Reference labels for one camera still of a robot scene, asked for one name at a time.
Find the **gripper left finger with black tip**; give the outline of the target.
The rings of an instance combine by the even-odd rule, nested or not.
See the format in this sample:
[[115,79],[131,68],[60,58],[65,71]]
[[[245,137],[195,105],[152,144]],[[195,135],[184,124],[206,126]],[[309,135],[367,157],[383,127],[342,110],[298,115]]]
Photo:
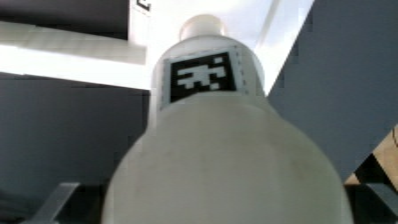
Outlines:
[[76,188],[79,186],[78,182],[62,182],[55,187],[55,190],[44,200],[42,206],[31,216],[31,218],[23,222],[23,224],[58,224],[55,220],[62,207],[72,196]]

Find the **gripper right finger with grey tip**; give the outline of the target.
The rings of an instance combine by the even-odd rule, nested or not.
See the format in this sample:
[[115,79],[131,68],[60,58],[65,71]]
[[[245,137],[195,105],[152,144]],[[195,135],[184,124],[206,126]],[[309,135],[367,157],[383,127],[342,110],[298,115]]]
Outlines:
[[398,224],[398,193],[383,184],[365,184],[362,202],[365,224]]

